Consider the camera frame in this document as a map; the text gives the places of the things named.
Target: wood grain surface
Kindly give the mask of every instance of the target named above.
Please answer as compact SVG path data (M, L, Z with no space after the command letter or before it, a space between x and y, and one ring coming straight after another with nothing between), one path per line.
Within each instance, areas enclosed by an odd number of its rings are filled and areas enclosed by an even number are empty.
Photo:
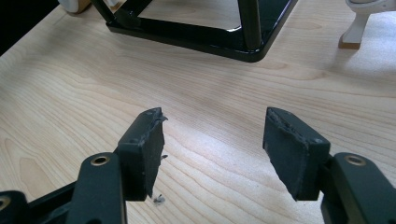
M156 0L142 16L224 28L235 12L231 0ZM338 49L353 19L343 0L300 0L264 60L242 63L57 7L0 58L0 190L32 201L76 180L161 106L165 202L127 203L129 223L322 223L320 202L295 202L262 149L265 109L289 110L396 186L396 14L373 15L360 50Z

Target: beige round object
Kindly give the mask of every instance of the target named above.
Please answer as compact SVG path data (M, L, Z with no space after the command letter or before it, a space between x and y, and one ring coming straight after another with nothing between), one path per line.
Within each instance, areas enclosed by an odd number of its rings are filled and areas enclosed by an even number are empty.
M59 4L68 12L81 13L90 3L90 0L58 0Z

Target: dark background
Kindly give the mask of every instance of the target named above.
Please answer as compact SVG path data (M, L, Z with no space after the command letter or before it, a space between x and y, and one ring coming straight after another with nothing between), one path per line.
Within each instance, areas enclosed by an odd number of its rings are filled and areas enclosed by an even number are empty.
M14 0L0 3L0 55L59 5L57 0Z

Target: light wood tabletop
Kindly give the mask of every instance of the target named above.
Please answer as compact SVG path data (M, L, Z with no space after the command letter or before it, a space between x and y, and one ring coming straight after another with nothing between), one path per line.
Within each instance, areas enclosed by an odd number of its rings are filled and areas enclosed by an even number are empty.
M155 0L142 17L239 25L234 0ZM28 201L75 181L160 106L165 146L151 199L129 223L322 223L295 202L262 149L265 110L294 113L331 154L374 161L396 186L396 14L372 15L360 50L338 49L343 0L300 0L266 57L242 63L111 33L94 7L55 8L0 58L0 191Z

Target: white leg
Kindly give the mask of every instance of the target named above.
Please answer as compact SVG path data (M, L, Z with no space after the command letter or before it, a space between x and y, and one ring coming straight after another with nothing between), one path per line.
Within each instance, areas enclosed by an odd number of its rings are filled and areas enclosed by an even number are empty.
M361 47L361 37L369 17L370 14L356 14L355 20L349 29L341 36L338 48L359 49Z

